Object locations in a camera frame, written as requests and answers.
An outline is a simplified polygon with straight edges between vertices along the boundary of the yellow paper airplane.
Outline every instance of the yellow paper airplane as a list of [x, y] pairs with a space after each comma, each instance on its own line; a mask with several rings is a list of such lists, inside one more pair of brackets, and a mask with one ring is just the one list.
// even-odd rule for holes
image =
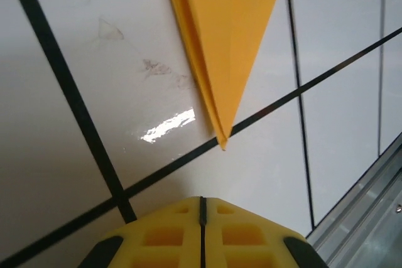
[[222, 149], [275, 0], [171, 0]]

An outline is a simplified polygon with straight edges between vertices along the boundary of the black tile grout line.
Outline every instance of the black tile grout line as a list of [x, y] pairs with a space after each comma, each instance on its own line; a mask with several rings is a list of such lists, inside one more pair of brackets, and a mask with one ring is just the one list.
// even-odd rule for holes
[[[240, 123], [236, 124], [233, 129], [231, 136], [236, 135], [237, 133], [241, 132], [245, 128], [251, 126], [255, 122], [259, 121], [263, 117], [267, 116], [268, 114], [272, 113], [276, 109], [280, 108], [282, 105], [285, 105], [289, 101], [293, 100], [294, 98], [298, 97], [300, 94], [306, 92], [307, 90], [311, 89], [312, 87], [318, 85], [319, 83], [323, 82], [333, 74], [341, 71], [346, 66], [350, 65], [351, 63], [355, 62], [356, 60], [360, 59], [362, 56], [368, 54], [370, 51], [373, 51], [380, 45], [384, 44], [388, 40], [394, 38], [395, 36], [402, 33], [402, 28], [397, 29], [396, 31], [392, 32], [391, 34], [387, 35], [383, 39], [373, 43], [372, 45], [368, 46], [367, 48], [363, 49], [359, 53], [351, 56], [350, 58], [346, 59], [342, 63], [332, 67], [330, 70], [327, 70], [323, 74], [317, 76], [313, 80], [307, 82], [306, 84], [300, 86], [300, 88], [295, 89], [294, 91], [288, 93], [284, 97], [278, 99], [277, 101], [273, 102], [272, 104], [268, 105], [267, 107], [261, 109], [257, 113], [253, 114], [252, 116], [244, 119]], [[145, 177], [144, 179], [140, 180], [139, 182], [135, 183], [134, 185], [126, 188], [124, 191], [127, 194], [128, 198], [137, 195], [138, 193], [142, 192], [146, 188], [149, 188], [151, 185], [155, 184], [159, 180], [163, 179], [164, 177], [172, 174], [174, 171], [178, 170], [182, 166], [186, 165], [190, 161], [196, 159], [203, 153], [206, 153], [213, 147], [216, 147], [218, 142], [215, 138], [210, 139], [209, 141], [203, 143], [201, 146], [196, 147], [194, 150], [186, 153], [182, 157], [174, 160], [172, 163], [167, 164], [165, 167], [159, 169], [158, 171], [150, 174], [149, 176]], [[73, 219], [72, 221], [66, 223], [64, 226], [52, 231], [48, 235], [42, 237], [41, 239], [33, 242], [29, 246], [21, 249], [17, 253], [11, 255], [7, 259], [0, 262], [0, 268], [13, 268], [21, 265], [22, 263], [30, 260], [35, 255], [43, 252], [47, 248], [51, 247], [55, 243], [63, 240], [65, 237], [69, 236], [73, 232], [81, 229], [82, 227], [86, 226], [90, 222], [96, 220], [97, 218], [101, 217], [103, 214], [107, 213], [113, 207], [115, 207], [115, 201], [109, 199], [100, 205], [97, 205], [93, 209], [87, 211], [83, 215]]]
[[[278, 99], [277, 101], [273, 102], [272, 104], [268, 105], [267, 107], [261, 109], [257, 113], [253, 114], [252, 116], [244, 119], [237, 125], [235, 125], [232, 129], [231, 136], [237, 134], [238, 132], [244, 130], [248, 126], [252, 125], [253, 123], [259, 121], [272, 111], [278, 109], [282, 105], [285, 105], [287, 102], [293, 100], [294, 98], [298, 97], [302, 93], [306, 92], [307, 90], [313, 88], [314, 86], [318, 85], [319, 83], [323, 82], [325, 79], [329, 78], [333, 74], [341, 71], [346, 66], [350, 65], [351, 63], [355, 62], [356, 60], [360, 59], [362, 56], [368, 54], [370, 51], [375, 50], [377, 47], [382, 45], [383, 43], [387, 42], [388, 40], [394, 38], [395, 36], [402, 33], [402, 27], [397, 29], [396, 31], [392, 32], [391, 34], [387, 35], [383, 39], [373, 43], [372, 45], [366, 47], [359, 53], [351, 56], [350, 58], [346, 59], [342, 63], [332, 67], [330, 70], [327, 70], [323, 74], [315, 77], [313, 80], [307, 82], [306, 84], [300, 86], [299, 88], [295, 89], [294, 91], [286, 94], [284, 97]], [[201, 146], [196, 147], [194, 150], [190, 151], [189, 153], [183, 155], [182, 157], [172, 161], [171, 163], [167, 164], [165, 167], [159, 169], [158, 171], [148, 175], [147, 177], [143, 178], [139, 182], [129, 186], [124, 191], [127, 193], [128, 198], [131, 198], [138, 193], [142, 192], [146, 188], [150, 187], [151, 185], [155, 184], [159, 180], [163, 179], [164, 177], [172, 174], [177, 169], [181, 168], [185, 164], [189, 163], [190, 161], [194, 160], [195, 158], [199, 157], [203, 153], [206, 153], [213, 147], [217, 145], [216, 137], [210, 139], [209, 141], [203, 143]]]
[[[290, 33], [291, 33], [291, 43], [292, 43], [292, 53], [293, 53], [293, 65], [295, 68], [295, 80], [297, 88], [300, 88], [300, 61], [298, 55], [298, 43], [296, 36], [296, 23], [295, 23], [295, 14], [293, 12], [293, 0], [286, 0], [286, 4], [288, 6], [288, 20], [290, 25]], [[307, 197], [308, 197], [308, 209], [310, 212], [310, 224], [312, 230], [315, 228], [314, 222], [314, 209], [313, 209], [313, 193], [312, 193], [312, 182], [310, 179], [310, 163], [308, 160], [308, 145], [307, 145], [307, 131], [305, 125], [305, 115], [304, 115], [304, 103], [303, 103], [303, 94], [300, 94], [297, 97], [298, 108], [299, 108], [299, 117], [300, 117], [300, 129], [301, 129], [301, 138], [303, 142], [303, 158], [305, 165], [305, 174], [306, 174], [306, 184], [307, 184]]]
[[93, 222], [94, 220], [103, 216], [115, 207], [116, 202], [112, 198], [102, 202], [89, 211], [83, 213], [81, 216], [69, 221], [65, 225], [50, 232], [46, 236], [40, 238], [32, 244], [29, 244], [27, 247], [6, 258], [2, 262], [0, 262], [0, 267], [13, 268], [24, 264], [28, 260], [32, 259], [34, 256], [40, 254], [41, 252], [50, 248], [56, 243], [59, 243], [59, 241], [65, 239], [69, 235], [85, 227], [90, 222]]
[[82, 135], [99, 167], [112, 197], [116, 200], [120, 213], [126, 223], [136, 219], [133, 208], [119, 181], [117, 173], [106, 153], [105, 147], [99, 137], [89, 112], [80, 95], [73, 76], [68, 69], [62, 51], [60, 50], [52, 29], [38, 0], [19, 0], [28, 20], [38, 38], [46, 58], [56, 76], [57, 82], [74, 114]]
[[[385, 28], [385, 0], [380, 0], [379, 38], [384, 38]], [[384, 71], [384, 45], [379, 47], [379, 78], [378, 78], [378, 141], [377, 156], [381, 155], [381, 123], [383, 120], [383, 71]]]
[[[392, 141], [391, 144], [389, 144], [389, 146], [385, 149], [385, 151], [383, 152], [383, 154], [385, 154], [385, 152], [388, 151], [388, 149], [394, 144], [394, 142], [397, 141], [397, 139], [400, 137], [400, 135], [402, 135], [402, 132], [399, 133], [398, 136], [396, 136], [396, 138]], [[399, 152], [401, 149], [402, 149], [402, 145], [397, 148], [397, 150], [395, 151], [395, 153]], [[386, 163], [384, 164], [384, 166], [387, 165], [387, 164], [390, 162], [390, 159], [386, 161]], [[344, 195], [338, 200], [338, 202], [337, 202], [337, 203], [325, 214], [325, 216], [317, 223], [317, 226], [316, 226], [315, 228], [318, 228], [318, 227], [321, 225], [321, 223], [323, 223], [323, 221], [331, 214], [332, 210], [334, 210], [334, 208], [337, 207], [340, 202], [342, 202], [342, 200], [347, 196], [347, 194], [350, 193], [350, 191], [353, 189], [353, 187], [355, 187], [356, 184], [358, 184], [358, 183], [363, 179], [363, 177], [365, 177], [365, 175], [369, 172], [369, 170], [370, 170], [379, 160], [380, 160], [380, 158], [377, 158], [376, 160], [374, 160], [374, 162], [370, 165], [370, 167], [368, 167], [368, 168], [366, 169], [366, 171], [363, 173], [363, 175], [360, 176], [360, 178], [359, 178], [357, 181], [355, 181], [355, 182], [353, 183], [353, 185], [346, 191], [346, 193], [344, 193]], [[313, 232], [314, 232], [314, 230], [312, 230], [311, 232], [309, 232], [308, 235], [306, 236], [306, 238], [308, 238]]]

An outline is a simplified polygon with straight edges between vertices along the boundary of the metal edge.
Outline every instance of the metal edge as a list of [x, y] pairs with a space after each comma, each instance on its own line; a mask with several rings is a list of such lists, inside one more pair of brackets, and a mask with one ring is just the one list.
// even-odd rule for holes
[[[401, 188], [402, 178], [399, 178], [398, 181]], [[398, 245], [395, 242], [401, 235], [398, 230], [401, 229], [402, 217], [397, 210], [402, 203], [402, 190], [393, 190], [391, 188], [391, 191], [384, 196], [382, 202], [384, 205], [377, 211], [377, 214], [381, 215], [382, 212], [385, 214], [382, 215], [378, 223], [375, 223], [376, 217], [374, 217], [373, 221], [370, 221], [367, 225], [362, 225], [371, 231], [365, 238], [358, 238], [359, 241], [352, 247], [353, 253], [346, 263], [348, 267], [389, 267], [389, 263], [384, 265], [384, 262], [387, 262], [386, 258], [390, 260], [400, 254]], [[342, 261], [338, 267], [344, 268], [344, 266], [341, 266], [343, 263]]]
[[402, 169], [399, 169], [392, 181], [388, 183], [384, 191], [376, 198], [372, 208], [368, 209], [366, 215], [355, 225], [354, 231], [350, 232], [338, 251], [334, 252], [329, 261], [331, 267], [344, 268], [348, 265], [368, 236], [375, 231], [376, 226], [389, 214], [389, 209], [394, 207], [394, 199], [401, 194], [401, 184]]
[[341, 243], [347, 232], [342, 229], [342, 222], [348, 215], [358, 217], [364, 214], [353, 210], [365, 196], [372, 196], [374, 192], [381, 192], [398, 172], [402, 164], [402, 134], [400, 134], [385, 152], [373, 163], [358, 182], [345, 194], [334, 208], [318, 224], [317, 228], [308, 236], [308, 242], [326, 260], [337, 243]]

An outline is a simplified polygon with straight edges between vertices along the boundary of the white wall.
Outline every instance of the white wall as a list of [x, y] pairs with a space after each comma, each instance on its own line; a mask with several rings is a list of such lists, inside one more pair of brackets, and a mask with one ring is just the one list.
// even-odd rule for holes
[[[213, 137], [169, 0], [39, 1], [124, 188]], [[380, 0], [293, 2], [302, 83], [380, 39]], [[399, 2], [386, 0], [386, 35], [402, 26]], [[111, 194], [18, 0], [0, 4], [3, 260]], [[402, 131], [400, 37], [384, 46], [381, 151]], [[293, 66], [286, 0], [277, 0], [236, 123], [296, 89]], [[378, 82], [379, 49], [303, 94], [316, 224], [377, 159]], [[130, 202], [141, 217], [192, 195], [307, 235], [297, 99], [232, 137], [226, 152], [211, 149]], [[122, 223], [114, 209], [24, 267], [74, 267]]]

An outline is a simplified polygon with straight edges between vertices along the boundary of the square hole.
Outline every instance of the square hole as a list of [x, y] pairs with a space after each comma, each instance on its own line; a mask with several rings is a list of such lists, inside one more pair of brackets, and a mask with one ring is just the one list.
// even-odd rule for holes
[[178, 258], [136, 260], [132, 268], [178, 268]]
[[234, 210], [224, 206], [224, 205], [218, 205], [217, 207], [217, 211], [218, 213], [222, 214], [222, 215], [230, 215], [231, 213], [234, 213]]
[[145, 246], [181, 246], [184, 230], [180, 227], [157, 227], [145, 233]]
[[256, 255], [255, 257], [241, 255], [226, 255], [227, 268], [275, 268], [272, 257], [266, 255]]
[[261, 229], [253, 224], [232, 224], [222, 227], [224, 245], [264, 245], [265, 239]]
[[179, 207], [175, 210], [175, 213], [188, 213], [188, 207], [187, 206]]

